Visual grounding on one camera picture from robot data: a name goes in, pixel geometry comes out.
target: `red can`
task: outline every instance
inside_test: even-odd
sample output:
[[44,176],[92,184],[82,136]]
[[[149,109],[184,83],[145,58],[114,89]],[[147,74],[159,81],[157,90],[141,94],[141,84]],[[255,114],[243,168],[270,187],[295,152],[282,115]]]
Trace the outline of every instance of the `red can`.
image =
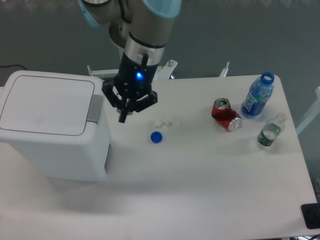
[[214,101],[211,116],[228,131],[241,127],[241,116],[231,108],[226,98],[218,98]]

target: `water bottle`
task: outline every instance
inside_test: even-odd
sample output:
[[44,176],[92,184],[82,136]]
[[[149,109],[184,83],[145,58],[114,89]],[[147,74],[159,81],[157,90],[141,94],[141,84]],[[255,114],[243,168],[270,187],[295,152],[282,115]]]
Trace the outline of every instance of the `water bottle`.
[[266,71],[252,83],[241,107],[245,117],[253,119],[261,113],[274,90],[274,80],[274,74]]
[[258,135],[258,142],[266,147],[271,146],[271,144],[285,129],[286,119],[287,116],[280,112],[276,117],[268,120]]

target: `blue bottle cap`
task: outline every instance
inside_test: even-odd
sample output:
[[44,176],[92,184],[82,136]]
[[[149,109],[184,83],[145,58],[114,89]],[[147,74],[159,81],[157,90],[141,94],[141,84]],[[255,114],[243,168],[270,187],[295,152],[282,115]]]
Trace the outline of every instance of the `blue bottle cap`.
[[150,135],[151,141],[155,144],[158,144],[162,141],[162,134],[159,131],[154,131]]
[[264,74],[261,75],[261,82],[265,85],[270,85],[275,80],[275,75],[272,72],[266,71]]

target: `blue led light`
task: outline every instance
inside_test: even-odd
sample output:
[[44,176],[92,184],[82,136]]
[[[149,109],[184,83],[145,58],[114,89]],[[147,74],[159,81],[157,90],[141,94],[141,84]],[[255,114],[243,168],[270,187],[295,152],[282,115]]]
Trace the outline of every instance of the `blue led light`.
[[142,80],[144,79],[144,76],[141,74],[141,72],[137,72],[136,75],[135,75],[136,79],[137,80]]

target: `can lid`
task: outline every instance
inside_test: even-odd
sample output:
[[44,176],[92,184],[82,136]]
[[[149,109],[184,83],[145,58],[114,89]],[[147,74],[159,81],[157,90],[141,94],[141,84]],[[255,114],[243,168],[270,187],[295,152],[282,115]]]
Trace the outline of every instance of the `can lid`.
[[260,79],[263,84],[270,85],[274,82],[275,75],[270,71],[266,71],[264,74],[261,75]]
[[217,109],[226,109],[227,107],[230,106],[230,102],[228,99],[224,98],[224,97],[221,97],[221,98],[218,98],[214,101],[214,104],[213,104]]
[[242,123],[241,117],[236,117],[230,122],[229,128],[228,128],[229,131],[231,132],[241,128],[241,123]]
[[151,141],[155,144],[158,144],[162,141],[162,134],[159,131],[154,131],[150,135]]

